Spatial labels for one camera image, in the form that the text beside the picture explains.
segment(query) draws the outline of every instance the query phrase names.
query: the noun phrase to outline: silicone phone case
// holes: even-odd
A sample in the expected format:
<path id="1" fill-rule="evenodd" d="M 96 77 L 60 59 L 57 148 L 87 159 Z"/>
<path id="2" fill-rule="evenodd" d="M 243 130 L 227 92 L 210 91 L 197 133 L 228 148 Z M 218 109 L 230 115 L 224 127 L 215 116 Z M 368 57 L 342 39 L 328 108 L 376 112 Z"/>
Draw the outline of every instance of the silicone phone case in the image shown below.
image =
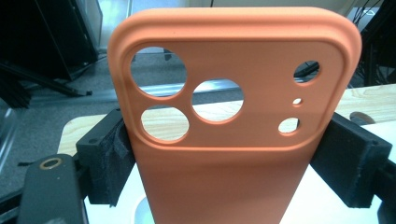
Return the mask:
<path id="1" fill-rule="evenodd" d="M 150 96 L 134 83 L 131 60 L 151 46 L 172 50 L 187 68 L 173 96 Z M 360 53 L 356 27 L 319 8 L 152 9 L 121 23 L 108 63 L 155 222 L 279 223 Z M 297 83 L 294 71 L 306 61 L 319 63 L 318 75 Z M 212 122 L 191 97 L 218 76 L 241 87 L 244 103 Z M 153 105 L 180 110 L 187 133 L 175 141 L 146 133 L 141 116 Z M 299 126 L 282 133 L 287 118 Z"/>

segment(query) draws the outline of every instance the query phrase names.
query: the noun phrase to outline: orange phone case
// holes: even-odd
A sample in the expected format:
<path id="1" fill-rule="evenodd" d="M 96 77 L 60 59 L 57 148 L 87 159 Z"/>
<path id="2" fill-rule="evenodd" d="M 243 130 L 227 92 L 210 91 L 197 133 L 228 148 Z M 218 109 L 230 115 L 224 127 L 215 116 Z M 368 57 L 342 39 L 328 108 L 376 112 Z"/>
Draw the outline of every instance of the orange phone case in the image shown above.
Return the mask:
<path id="1" fill-rule="evenodd" d="M 131 60 L 151 46 L 185 63 L 186 84 L 173 96 L 134 83 Z M 279 223 L 356 68 L 361 36 L 346 18 L 312 7 L 152 9 L 122 22 L 107 53 L 156 223 Z M 318 75 L 296 83 L 306 61 L 319 63 Z M 196 114 L 191 97 L 218 75 L 245 98 L 234 117 L 213 122 Z M 141 116 L 154 105 L 180 110 L 187 133 L 174 141 L 146 133 Z M 298 129 L 281 133 L 287 118 Z"/>

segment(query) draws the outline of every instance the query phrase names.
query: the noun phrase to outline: large circular hole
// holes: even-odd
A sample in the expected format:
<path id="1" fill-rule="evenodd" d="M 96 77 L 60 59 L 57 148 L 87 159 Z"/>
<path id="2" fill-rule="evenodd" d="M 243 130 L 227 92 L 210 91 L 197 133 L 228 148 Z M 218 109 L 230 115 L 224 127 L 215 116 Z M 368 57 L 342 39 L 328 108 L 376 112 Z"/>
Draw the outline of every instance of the large circular hole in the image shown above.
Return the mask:
<path id="1" fill-rule="evenodd" d="M 210 79 L 195 89 L 192 96 L 192 107 L 203 119 L 224 121 L 238 113 L 243 100 L 244 94 L 241 88 L 230 79 Z"/>
<path id="2" fill-rule="evenodd" d="M 294 71 L 294 80 L 297 83 L 305 83 L 314 79 L 319 72 L 320 65 L 317 61 L 301 63 Z"/>
<path id="3" fill-rule="evenodd" d="M 186 116 L 180 110 L 167 105 L 147 109 L 142 114 L 142 124 L 146 133 L 163 141 L 180 139 L 187 133 L 190 126 Z"/>
<path id="4" fill-rule="evenodd" d="M 139 50 L 132 59 L 131 72 L 140 90 L 158 97 L 178 93 L 187 78 L 181 59 L 174 52 L 158 47 Z"/>

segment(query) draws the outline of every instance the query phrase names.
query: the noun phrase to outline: phone case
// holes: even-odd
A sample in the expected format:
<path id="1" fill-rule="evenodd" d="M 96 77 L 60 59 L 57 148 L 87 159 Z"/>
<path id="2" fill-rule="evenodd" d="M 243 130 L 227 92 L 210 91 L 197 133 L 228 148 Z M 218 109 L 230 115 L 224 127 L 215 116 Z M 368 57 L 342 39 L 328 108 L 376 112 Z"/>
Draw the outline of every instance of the phone case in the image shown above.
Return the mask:
<path id="1" fill-rule="evenodd" d="M 177 94 L 155 97 L 134 82 L 131 60 L 151 46 L 184 62 L 187 81 Z M 360 54 L 354 24 L 313 7 L 163 8 L 122 22 L 107 57 L 155 222 L 279 223 Z M 318 62 L 318 75 L 298 83 L 296 67 L 307 61 Z M 195 88 L 213 78 L 244 93 L 230 119 L 202 119 L 191 105 Z M 186 134 L 149 135 L 141 117 L 154 105 L 181 111 Z M 298 127 L 282 133 L 288 118 Z"/>

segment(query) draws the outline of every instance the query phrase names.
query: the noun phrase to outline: black plastic bracket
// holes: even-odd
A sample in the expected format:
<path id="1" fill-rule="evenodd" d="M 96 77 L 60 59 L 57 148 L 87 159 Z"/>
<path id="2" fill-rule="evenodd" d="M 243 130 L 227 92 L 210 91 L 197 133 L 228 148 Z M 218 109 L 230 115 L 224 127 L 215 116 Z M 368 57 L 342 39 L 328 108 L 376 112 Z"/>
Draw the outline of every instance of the black plastic bracket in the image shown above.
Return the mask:
<path id="1" fill-rule="evenodd" d="M 391 147 L 382 138 L 334 114 L 311 165 L 344 204 L 367 208 L 375 195 L 375 175 L 386 166 Z"/>
<path id="2" fill-rule="evenodd" d="M 78 142 L 82 166 L 89 167 L 92 204 L 117 205 L 135 160 L 119 109 L 111 111 Z"/>

